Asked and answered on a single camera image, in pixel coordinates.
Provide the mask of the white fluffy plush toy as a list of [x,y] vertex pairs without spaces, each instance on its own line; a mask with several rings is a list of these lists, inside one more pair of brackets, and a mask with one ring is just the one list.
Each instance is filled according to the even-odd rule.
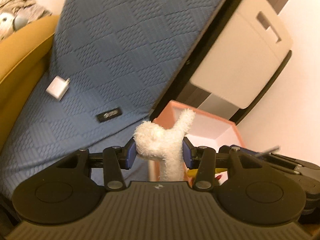
[[195,112],[184,109],[170,129],[150,121],[142,122],[133,134],[138,155],[160,162],[161,181],[183,181],[183,138],[195,119]]

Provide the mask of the black lighter with logo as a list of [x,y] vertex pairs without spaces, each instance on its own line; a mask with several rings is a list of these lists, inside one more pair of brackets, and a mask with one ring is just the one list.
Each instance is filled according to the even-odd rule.
[[108,120],[111,120],[121,115],[122,115],[122,110],[120,107],[117,107],[96,115],[96,119],[99,122],[106,122]]

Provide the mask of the white USB wall charger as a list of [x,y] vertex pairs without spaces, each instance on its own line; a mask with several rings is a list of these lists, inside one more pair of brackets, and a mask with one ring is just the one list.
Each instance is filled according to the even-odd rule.
[[60,101],[69,89],[70,78],[67,80],[56,76],[47,87],[46,92],[56,100]]

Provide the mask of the pink storage box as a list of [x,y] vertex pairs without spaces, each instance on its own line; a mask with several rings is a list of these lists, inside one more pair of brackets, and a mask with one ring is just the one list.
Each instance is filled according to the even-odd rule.
[[216,151],[223,145],[244,147],[235,123],[174,100],[165,106],[153,123],[170,129],[184,109],[192,109],[195,112],[193,125],[187,134],[187,138],[194,146],[208,146]]

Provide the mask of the blue textured seat cushion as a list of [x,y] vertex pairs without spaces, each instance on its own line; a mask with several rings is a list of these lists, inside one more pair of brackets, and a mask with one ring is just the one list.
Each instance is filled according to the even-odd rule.
[[[123,145],[180,69],[222,0],[66,0],[49,70],[1,153],[1,193],[65,155]],[[60,101],[46,92],[70,78]],[[120,107],[122,115],[96,115]]]

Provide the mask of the beige crumpled blanket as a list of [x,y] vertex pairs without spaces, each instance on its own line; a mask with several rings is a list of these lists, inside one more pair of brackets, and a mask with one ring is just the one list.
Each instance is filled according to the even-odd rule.
[[1,0],[1,41],[27,24],[51,14],[36,0]]

